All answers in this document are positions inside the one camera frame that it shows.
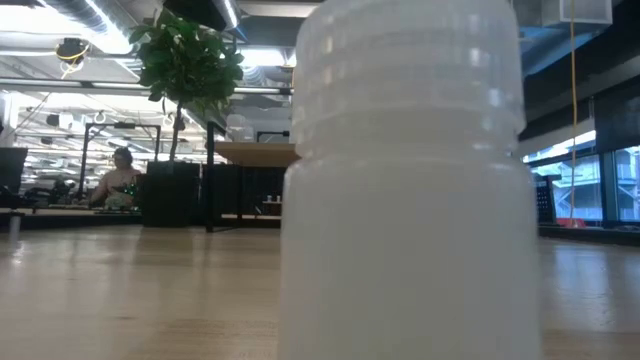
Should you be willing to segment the translucent white medicine bottle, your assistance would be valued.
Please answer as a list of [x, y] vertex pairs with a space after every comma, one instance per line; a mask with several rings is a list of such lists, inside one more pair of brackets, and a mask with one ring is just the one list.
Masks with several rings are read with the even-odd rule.
[[542, 360], [508, 0], [325, 0], [296, 55], [278, 360]]
[[226, 134], [233, 142], [252, 143], [256, 138], [251, 122], [240, 114], [230, 114], [227, 116]]

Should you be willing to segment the person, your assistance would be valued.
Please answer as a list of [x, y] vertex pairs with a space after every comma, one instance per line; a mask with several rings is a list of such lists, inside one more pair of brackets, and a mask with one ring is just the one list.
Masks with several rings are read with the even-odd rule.
[[137, 184], [141, 172], [133, 167], [133, 156], [126, 147], [119, 147], [114, 151], [115, 168], [107, 172], [93, 191], [89, 203], [102, 203], [106, 208], [130, 208], [134, 203], [134, 196], [129, 193], [132, 186]]

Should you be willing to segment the green plant in black pot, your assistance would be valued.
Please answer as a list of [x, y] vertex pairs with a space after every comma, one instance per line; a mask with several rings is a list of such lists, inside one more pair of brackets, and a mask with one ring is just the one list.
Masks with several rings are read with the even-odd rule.
[[176, 159], [185, 114], [189, 106], [204, 114], [227, 110], [243, 78], [244, 57], [218, 32], [168, 9], [133, 27], [129, 42], [139, 46], [138, 84], [150, 90], [148, 100], [176, 105], [169, 158], [151, 164], [140, 186], [142, 223], [151, 228], [188, 227], [198, 206], [200, 167]]

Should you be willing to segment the black perforated panel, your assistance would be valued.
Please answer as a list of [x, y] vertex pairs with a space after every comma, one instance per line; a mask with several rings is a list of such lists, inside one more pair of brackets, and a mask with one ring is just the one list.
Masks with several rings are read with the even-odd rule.
[[560, 175], [533, 175], [534, 185], [536, 187], [537, 218], [540, 225], [556, 223], [553, 182], [560, 179]]

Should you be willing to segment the wooden shelf with black legs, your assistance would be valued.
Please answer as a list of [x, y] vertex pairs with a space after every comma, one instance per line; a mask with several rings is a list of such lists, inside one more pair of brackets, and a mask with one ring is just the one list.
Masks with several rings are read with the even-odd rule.
[[[203, 184], [201, 185], [202, 202], [204, 204], [204, 224], [207, 233], [214, 232], [215, 197], [214, 175], [216, 152], [215, 122], [206, 123], [206, 164], [203, 168]], [[236, 170], [236, 226], [241, 227], [244, 215], [244, 168], [245, 167], [286, 167], [298, 159], [293, 144], [269, 144], [259, 142], [222, 142], [219, 152], [232, 163]]]

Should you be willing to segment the small grey post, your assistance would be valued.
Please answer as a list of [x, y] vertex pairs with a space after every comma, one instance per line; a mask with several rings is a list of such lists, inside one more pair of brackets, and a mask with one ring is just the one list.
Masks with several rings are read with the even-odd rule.
[[16, 243], [19, 241], [21, 222], [24, 214], [17, 211], [9, 213], [9, 241]]

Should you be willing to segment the black metal rack frame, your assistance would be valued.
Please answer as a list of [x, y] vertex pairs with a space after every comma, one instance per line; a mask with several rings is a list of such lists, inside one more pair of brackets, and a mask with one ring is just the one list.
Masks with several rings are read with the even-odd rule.
[[114, 129], [127, 129], [127, 130], [135, 130], [136, 128], [140, 129], [154, 129], [155, 136], [151, 137], [154, 141], [154, 161], [158, 161], [159, 150], [160, 150], [160, 141], [161, 141], [161, 126], [160, 125], [147, 125], [147, 124], [136, 124], [136, 123], [127, 123], [127, 122], [115, 122], [115, 123], [96, 123], [89, 122], [85, 124], [84, 138], [83, 138], [83, 147], [82, 147], [82, 156], [81, 156], [81, 170], [80, 170], [80, 178], [79, 185], [77, 191], [77, 197], [84, 192], [85, 185], [85, 176], [86, 176], [86, 165], [87, 165], [87, 156], [88, 156], [88, 147], [89, 143], [98, 135], [102, 133], [102, 131], [106, 128], [114, 128]]

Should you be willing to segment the black monitor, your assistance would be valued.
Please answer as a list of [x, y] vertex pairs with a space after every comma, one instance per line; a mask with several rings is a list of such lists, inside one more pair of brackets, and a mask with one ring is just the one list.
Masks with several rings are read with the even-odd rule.
[[27, 155], [27, 148], [0, 147], [0, 187], [12, 193], [19, 191]]

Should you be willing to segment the white hanging box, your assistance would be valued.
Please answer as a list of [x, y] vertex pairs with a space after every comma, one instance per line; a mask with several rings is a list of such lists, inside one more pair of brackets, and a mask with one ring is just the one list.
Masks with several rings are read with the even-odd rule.
[[569, 24], [610, 25], [613, 17], [612, 0], [542, 0], [543, 26]]

